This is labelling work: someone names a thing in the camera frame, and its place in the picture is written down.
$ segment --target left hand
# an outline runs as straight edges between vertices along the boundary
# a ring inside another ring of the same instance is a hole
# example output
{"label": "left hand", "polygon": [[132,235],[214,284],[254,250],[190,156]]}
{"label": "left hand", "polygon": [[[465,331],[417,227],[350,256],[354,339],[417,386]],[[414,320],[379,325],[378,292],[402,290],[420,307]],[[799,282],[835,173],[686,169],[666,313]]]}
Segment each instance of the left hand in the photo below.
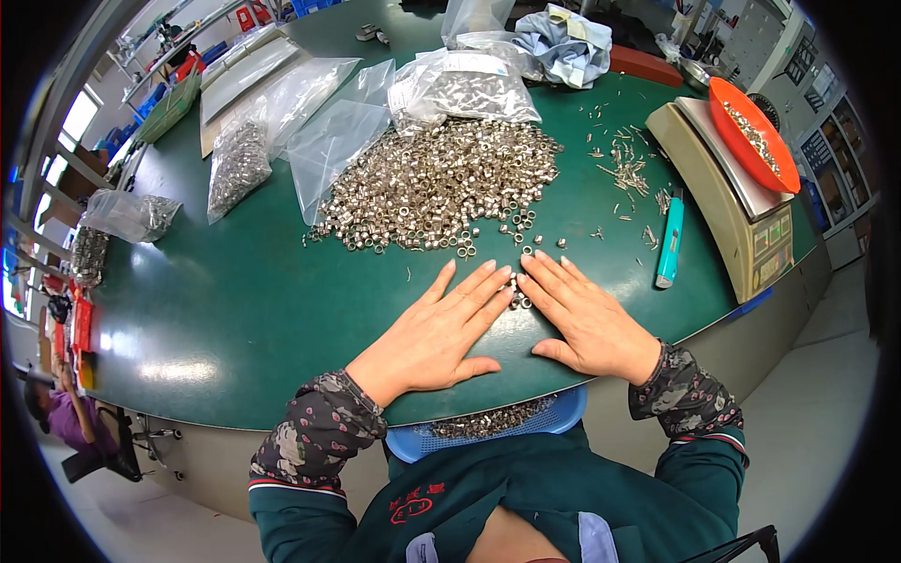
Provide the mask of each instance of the left hand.
{"label": "left hand", "polygon": [[513,299],[512,288],[497,291],[511,269],[496,271],[489,260],[444,295],[456,267],[455,260],[448,262],[432,287],[347,366],[350,377],[382,408],[407,391],[446,389],[500,371],[495,359],[463,356]]}

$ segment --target right hand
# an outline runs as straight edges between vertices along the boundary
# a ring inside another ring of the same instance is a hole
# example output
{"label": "right hand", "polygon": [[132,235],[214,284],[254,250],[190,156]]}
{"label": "right hand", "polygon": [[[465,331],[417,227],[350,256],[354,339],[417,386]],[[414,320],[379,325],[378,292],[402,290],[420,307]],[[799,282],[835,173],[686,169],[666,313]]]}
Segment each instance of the right hand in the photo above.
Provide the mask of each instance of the right hand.
{"label": "right hand", "polygon": [[660,360],[660,342],[611,295],[591,282],[566,257],[557,264],[537,250],[523,254],[516,283],[566,341],[546,339],[532,354],[556,359],[590,376],[615,376],[635,386],[647,383]]}

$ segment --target orange plastic bowl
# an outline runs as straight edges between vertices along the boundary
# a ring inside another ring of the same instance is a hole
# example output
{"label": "orange plastic bowl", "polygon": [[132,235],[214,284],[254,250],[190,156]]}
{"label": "orange plastic bowl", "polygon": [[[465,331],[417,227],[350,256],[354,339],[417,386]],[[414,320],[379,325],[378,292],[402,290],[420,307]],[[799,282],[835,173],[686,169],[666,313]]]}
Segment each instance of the orange plastic bowl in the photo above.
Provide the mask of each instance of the orange plastic bowl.
{"label": "orange plastic bowl", "polygon": [[[760,136],[767,142],[769,152],[779,165],[779,174],[773,172],[761,157],[748,138],[744,136],[738,123],[726,112],[723,102],[729,102],[739,113],[751,122]],[[797,194],[801,190],[801,181],[797,176],[795,161],[791,157],[786,143],[769,122],[767,116],[741,90],[722,78],[710,78],[710,114],[714,119],[716,130],[723,137],[726,146],[739,164],[757,180],[757,183],[774,192]]]}

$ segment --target office chair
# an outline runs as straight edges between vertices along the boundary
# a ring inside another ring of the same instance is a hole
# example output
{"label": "office chair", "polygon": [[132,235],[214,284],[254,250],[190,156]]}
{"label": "office chair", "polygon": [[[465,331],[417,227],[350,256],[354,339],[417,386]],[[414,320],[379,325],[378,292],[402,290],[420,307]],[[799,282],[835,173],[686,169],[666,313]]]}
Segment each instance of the office chair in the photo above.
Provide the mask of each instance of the office chair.
{"label": "office chair", "polygon": [[[138,458],[134,452],[135,446],[147,450],[147,456],[150,459],[158,462],[164,469],[168,470],[168,466],[163,462],[154,441],[159,438],[181,440],[181,431],[173,429],[150,431],[150,421],[147,415],[139,413],[138,424],[141,426],[141,431],[132,434],[132,430],[129,428],[132,425],[132,417],[127,416],[121,406],[116,407],[115,413],[103,406],[98,408],[97,411],[106,412],[116,420],[116,425],[119,429],[119,455],[105,458],[99,452],[92,451],[70,456],[62,462],[63,471],[66,473],[66,479],[68,479],[69,483],[75,483],[81,477],[89,475],[100,468],[107,468],[133,483],[141,481],[145,475],[151,475],[154,472],[141,473],[141,469],[138,467]],[[147,445],[139,443],[142,441],[147,442]],[[174,470],[172,473],[178,481],[185,478],[181,471]]]}

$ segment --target arm sleeve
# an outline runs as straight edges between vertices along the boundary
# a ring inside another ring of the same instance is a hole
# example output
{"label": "arm sleeve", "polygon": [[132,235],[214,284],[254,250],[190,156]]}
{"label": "arm sleeve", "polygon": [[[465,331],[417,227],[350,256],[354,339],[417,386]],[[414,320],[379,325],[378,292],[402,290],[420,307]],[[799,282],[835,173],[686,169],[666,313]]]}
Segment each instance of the arm sleeve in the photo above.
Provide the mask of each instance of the arm sleeve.
{"label": "arm sleeve", "polygon": [[629,386],[634,420],[657,417],[669,438],[654,476],[738,531],[738,500],[748,467],[742,409],[691,352],[662,342],[657,369]]}
{"label": "arm sleeve", "polygon": [[376,405],[345,371],[314,377],[250,460],[250,515],[268,561],[334,561],[357,522],[341,468],[385,437]]}

